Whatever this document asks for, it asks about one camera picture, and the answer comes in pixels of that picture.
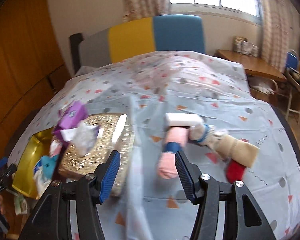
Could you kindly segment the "pink sock with blue band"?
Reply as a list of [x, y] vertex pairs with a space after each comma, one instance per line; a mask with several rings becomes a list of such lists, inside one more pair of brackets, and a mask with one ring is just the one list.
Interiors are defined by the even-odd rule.
[[175, 154], [188, 142], [188, 129], [171, 127], [166, 132], [162, 153], [157, 165], [157, 173], [163, 179], [173, 179], [178, 175], [175, 167]]

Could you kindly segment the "gold shiny storage box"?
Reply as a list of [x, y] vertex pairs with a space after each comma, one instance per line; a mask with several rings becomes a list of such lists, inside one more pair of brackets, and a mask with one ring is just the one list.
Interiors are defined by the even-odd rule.
[[39, 199], [36, 182], [33, 179], [33, 169], [42, 156], [51, 157], [52, 131], [51, 127], [32, 135], [23, 151], [14, 174], [12, 188], [25, 197]]

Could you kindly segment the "red knitted sock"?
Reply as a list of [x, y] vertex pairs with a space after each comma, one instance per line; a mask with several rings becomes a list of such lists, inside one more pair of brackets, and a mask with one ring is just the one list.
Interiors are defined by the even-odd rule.
[[234, 160], [230, 160], [226, 168], [226, 179], [229, 183], [234, 183], [237, 180], [243, 180], [246, 167]]

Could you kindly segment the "teal sock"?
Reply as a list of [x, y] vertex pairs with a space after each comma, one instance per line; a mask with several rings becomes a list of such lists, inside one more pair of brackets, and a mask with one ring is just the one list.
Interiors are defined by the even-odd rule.
[[33, 180], [36, 183], [38, 197], [40, 198], [51, 183], [56, 167], [58, 155], [53, 157], [42, 156], [33, 168]]

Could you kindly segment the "beige ribbed sock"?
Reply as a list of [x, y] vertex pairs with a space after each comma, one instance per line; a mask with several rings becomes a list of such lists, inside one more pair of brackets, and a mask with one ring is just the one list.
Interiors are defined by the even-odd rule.
[[253, 166], [259, 152], [255, 145], [228, 134], [217, 140], [214, 149], [223, 159], [230, 158], [248, 168]]

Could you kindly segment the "white sock with blue stripe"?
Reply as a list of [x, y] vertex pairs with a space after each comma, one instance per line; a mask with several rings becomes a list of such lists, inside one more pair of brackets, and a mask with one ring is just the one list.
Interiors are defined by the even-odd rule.
[[214, 125], [208, 124], [197, 124], [189, 129], [189, 139], [200, 146], [208, 147], [212, 152], [216, 151], [220, 140], [226, 135], [226, 129], [216, 129]]

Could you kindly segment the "purple cardboard box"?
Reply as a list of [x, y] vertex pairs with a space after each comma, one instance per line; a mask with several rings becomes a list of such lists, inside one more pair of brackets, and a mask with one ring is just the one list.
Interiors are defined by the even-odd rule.
[[85, 104], [80, 101], [74, 101], [61, 115], [57, 125], [53, 130], [53, 134], [61, 142], [66, 142], [63, 139], [61, 131], [65, 129], [76, 128], [78, 123], [88, 117], [88, 111], [85, 107]]

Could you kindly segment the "gold glitter box lid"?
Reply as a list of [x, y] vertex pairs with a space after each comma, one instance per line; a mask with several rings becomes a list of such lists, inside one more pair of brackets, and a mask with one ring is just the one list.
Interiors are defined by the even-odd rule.
[[77, 148], [70, 143], [63, 154], [58, 172], [65, 178], [79, 179], [93, 172], [104, 163], [111, 151], [120, 153], [120, 167], [116, 175], [111, 195], [121, 195], [125, 184], [129, 159], [134, 144], [134, 131], [127, 114], [103, 113], [93, 114], [84, 120], [87, 125], [97, 125], [99, 133], [92, 149], [83, 157], [77, 154]]

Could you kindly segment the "white rectangular box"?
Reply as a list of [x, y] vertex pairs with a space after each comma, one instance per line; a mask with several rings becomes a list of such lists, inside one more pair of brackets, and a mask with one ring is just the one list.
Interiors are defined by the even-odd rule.
[[197, 114], [166, 113], [165, 119], [170, 127], [191, 127], [204, 123], [204, 120]]

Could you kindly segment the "patterned light blue bedsheet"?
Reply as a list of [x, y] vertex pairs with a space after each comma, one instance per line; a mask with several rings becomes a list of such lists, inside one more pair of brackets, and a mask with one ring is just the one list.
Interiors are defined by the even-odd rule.
[[18, 163], [30, 137], [53, 127], [58, 112], [82, 101], [90, 114], [126, 113], [135, 142], [128, 184], [119, 200], [98, 207], [106, 239], [188, 239], [197, 207], [179, 178], [165, 180], [157, 162], [166, 113], [200, 115], [260, 151], [243, 181], [277, 239], [300, 228], [300, 166], [272, 107], [254, 99], [243, 67], [191, 51], [143, 54], [100, 68], [83, 66], [35, 116], [8, 159]]

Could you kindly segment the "wooden desk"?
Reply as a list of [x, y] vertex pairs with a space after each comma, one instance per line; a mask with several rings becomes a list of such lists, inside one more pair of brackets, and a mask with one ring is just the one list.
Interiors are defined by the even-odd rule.
[[267, 64], [266, 61], [261, 58], [240, 54], [235, 51], [219, 49], [215, 52], [215, 56], [228, 61], [240, 63], [243, 66], [247, 77], [259, 77], [262, 81], [269, 81], [270, 87], [274, 89], [273, 94], [264, 94], [249, 86], [250, 92], [254, 98], [277, 106], [279, 95], [278, 83], [287, 82], [286, 77], [280, 71]]

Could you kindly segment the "wooden wardrobe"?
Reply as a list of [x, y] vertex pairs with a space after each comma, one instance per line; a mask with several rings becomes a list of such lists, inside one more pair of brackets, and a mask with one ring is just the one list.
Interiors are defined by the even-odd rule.
[[69, 79], [47, 0], [0, 1], [0, 158]]

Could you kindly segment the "blue chair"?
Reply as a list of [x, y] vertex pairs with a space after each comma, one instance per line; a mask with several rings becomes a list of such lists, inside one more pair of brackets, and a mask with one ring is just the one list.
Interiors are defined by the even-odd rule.
[[287, 53], [286, 68], [292, 68], [293, 70], [298, 70], [299, 58], [293, 49], [290, 49]]

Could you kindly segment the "stack of books on desk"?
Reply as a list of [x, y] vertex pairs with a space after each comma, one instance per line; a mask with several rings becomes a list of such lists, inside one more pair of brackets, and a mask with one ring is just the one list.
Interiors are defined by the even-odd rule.
[[233, 38], [232, 50], [243, 55], [258, 57], [258, 47], [250, 43], [245, 37], [235, 36]]

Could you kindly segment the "floral curtain right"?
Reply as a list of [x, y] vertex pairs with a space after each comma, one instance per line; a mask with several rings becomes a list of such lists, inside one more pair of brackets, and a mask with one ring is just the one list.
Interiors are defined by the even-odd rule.
[[300, 47], [300, 14], [290, 0], [260, 0], [263, 38], [261, 59], [279, 72], [286, 68], [287, 54]]

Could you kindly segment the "grey yellow blue headboard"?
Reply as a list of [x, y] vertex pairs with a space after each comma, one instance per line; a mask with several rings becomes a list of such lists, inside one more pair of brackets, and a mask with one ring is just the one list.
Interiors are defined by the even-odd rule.
[[202, 19], [194, 15], [161, 15], [133, 20], [84, 37], [69, 37], [77, 73], [83, 66], [100, 68], [154, 51], [205, 53]]

